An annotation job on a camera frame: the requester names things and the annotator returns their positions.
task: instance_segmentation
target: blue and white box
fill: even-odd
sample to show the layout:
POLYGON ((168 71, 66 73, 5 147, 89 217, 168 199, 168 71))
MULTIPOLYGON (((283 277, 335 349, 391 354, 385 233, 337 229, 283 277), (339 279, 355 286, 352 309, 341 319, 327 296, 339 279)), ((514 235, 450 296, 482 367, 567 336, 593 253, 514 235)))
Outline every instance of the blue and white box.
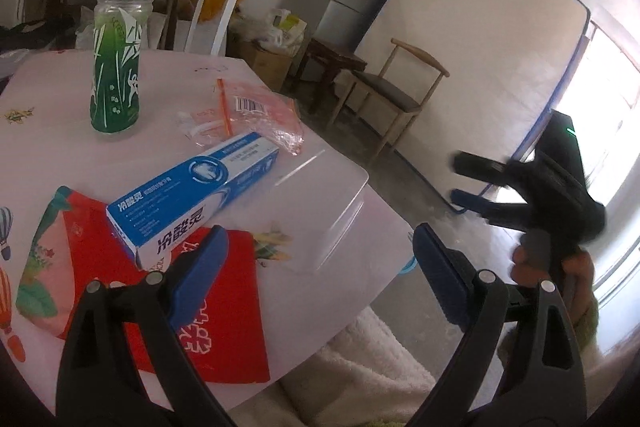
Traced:
POLYGON ((107 217, 136 265, 153 269, 191 232, 267 174, 278 150, 255 132, 234 137, 114 201, 107 217))

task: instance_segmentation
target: human hand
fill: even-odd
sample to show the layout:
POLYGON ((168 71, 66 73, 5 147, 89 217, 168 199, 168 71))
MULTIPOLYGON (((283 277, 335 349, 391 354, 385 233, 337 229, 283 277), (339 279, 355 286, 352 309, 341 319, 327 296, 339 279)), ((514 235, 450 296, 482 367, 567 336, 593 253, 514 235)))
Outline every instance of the human hand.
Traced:
MULTIPOLYGON (((551 280, 547 272, 528 264, 527 251, 524 247, 517 247, 511 257, 514 263, 511 268, 511 278, 516 284, 535 288, 540 281, 551 280)), ((569 318, 572 324, 575 324, 587 312, 593 301, 593 261, 588 252, 581 250, 571 257, 566 257, 562 261, 562 269, 565 274, 575 277, 574 300, 568 306, 569 318)))

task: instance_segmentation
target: green tea bottle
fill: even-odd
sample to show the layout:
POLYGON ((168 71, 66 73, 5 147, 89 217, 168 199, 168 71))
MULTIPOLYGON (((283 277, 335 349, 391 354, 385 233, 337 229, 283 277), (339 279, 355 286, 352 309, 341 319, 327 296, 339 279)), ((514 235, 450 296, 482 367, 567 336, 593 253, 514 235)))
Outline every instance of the green tea bottle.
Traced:
POLYGON ((138 63, 142 29, 154 0, 98 0, 94 12, 94 129, 114 133, 138 119, 138 63))

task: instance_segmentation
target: white table leg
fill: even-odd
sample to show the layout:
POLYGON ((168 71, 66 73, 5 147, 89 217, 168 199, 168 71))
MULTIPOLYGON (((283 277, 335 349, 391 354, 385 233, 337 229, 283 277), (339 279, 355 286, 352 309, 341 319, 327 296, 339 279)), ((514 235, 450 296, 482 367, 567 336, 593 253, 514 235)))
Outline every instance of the white table leg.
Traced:
POLYGON ((191 19, 191 26, 189 28, 189 33, 187 34, 187 41, 184 45, 185 53, 189 53, 191 51, 191 41, 193 41, 193 33, 196 30, 196 24, 198 23, 198 19, 200 18, 200 12, 202 11, 203 4, 204 0, 198 0, 198 4, 196 5, 196 9, 193 14, 193 19, 191 19))
POLYGON ((226 28, 229 26, 229 21, 231 20, 231 16, 233 15, 237 1, 238 0, 226 0, 225 2, 225 9, 223 9, 222 16, 220 17, 220 24, 218 24, 216 37, 213 39, 211 55, 218 55, 218 53, 220 52, 220 46, 222 45, 222 40, 225 37, 226 28))

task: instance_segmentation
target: barcode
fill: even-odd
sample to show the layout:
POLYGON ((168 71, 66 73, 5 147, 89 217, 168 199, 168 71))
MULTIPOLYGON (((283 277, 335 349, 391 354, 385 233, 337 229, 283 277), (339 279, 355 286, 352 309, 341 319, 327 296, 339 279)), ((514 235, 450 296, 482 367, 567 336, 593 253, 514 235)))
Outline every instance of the barcode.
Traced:
POLYGON ((236 99, 236 111, 260 112, 262 114, 267 114, 264 110, 264 106, 255 100, 242 98, 241 96, 235 96, 234 98, 236 99))

